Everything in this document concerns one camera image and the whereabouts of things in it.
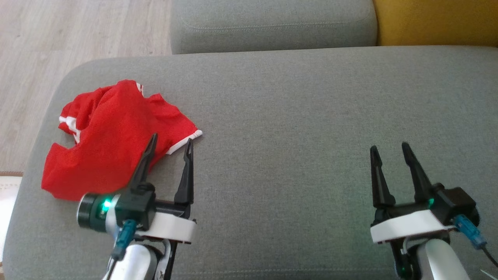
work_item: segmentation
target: green led light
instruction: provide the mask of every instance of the green led light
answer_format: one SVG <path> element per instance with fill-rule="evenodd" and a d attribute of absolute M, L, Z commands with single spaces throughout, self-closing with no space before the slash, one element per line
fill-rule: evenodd
<path fill-rule="evenodd" d="M 111 206 L 111 201 L 110 200 L 105 200 L 104 203 L 102 204 L 102 211 L 107 211 L 109 210 L 109 207 Z"/>
<path fill-rule="evenodd" d="M 431 209 L 432 204 L 434 204 L 434 198 L 429 199 L 429 202 L 427 203 L 427 208 Z"/>

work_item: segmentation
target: gray fabric surface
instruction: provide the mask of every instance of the gray fabric surface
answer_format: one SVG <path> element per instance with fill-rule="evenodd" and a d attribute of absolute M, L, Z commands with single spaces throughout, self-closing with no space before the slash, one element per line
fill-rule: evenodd
<path fill-rule="evenodd" d="M 173 54 L 374 46 L 371 0 L 173 0 Z"/>
<path fill-rule="evenodd" d="M 195 140 L 198 233 L 180 245 L 174 279 L 394 279 L 388 245 L 374 245 L 369 148 L 376 144 L 398 203 L 413 199 L 401 142 L 429 178 L 478 202 L 498 255 L 498 50 L 364 47 L 93 61 L 60 84 L 22 181 L 7 235 L 7 280 L 100 279 L 113 242 L 78 228 L 77 203 L 40 189 L 62 107 L 81 92 L 135 79 L 161 92 L 204 135 Z M 172 199 L 182 153 L 151 181 Z M 494 275 L 459 235 L 472 279 Z"/>

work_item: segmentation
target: red cloth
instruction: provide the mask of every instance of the red cloth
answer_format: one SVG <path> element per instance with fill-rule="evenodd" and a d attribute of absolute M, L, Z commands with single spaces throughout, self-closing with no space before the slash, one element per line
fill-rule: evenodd
<path fill-rule="evenodd" d="M 151 167 L 202 131 L 161 95 L 142 95 L 142 86 L 123 80 L 78 95 L 67 104 L 59 128 L 76 145 L 54 143 L 45 161 L 41 188 L 55 198 L 78 201 L 87 192 L 110 193 L 126 186 L 150 137 L 158 133 Z"/>

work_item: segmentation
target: wooden floor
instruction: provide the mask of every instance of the wooden floor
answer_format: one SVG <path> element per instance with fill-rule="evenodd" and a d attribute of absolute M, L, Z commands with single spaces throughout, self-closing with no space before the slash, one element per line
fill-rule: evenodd
<path fill-rule="evenodd" d="M 54 90 L 98 58 L 168 55 L 171 0 L 0 0 L 0 172 L 24 171 Z"/>

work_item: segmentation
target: yellow cushion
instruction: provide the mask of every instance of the yellow cushion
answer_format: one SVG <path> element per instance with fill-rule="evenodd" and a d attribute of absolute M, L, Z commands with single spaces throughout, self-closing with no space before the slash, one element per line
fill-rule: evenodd
<path fill-rule="evenodd" d="M 373 0 L 379 45 L 498 46 L 498 0 Z"/>

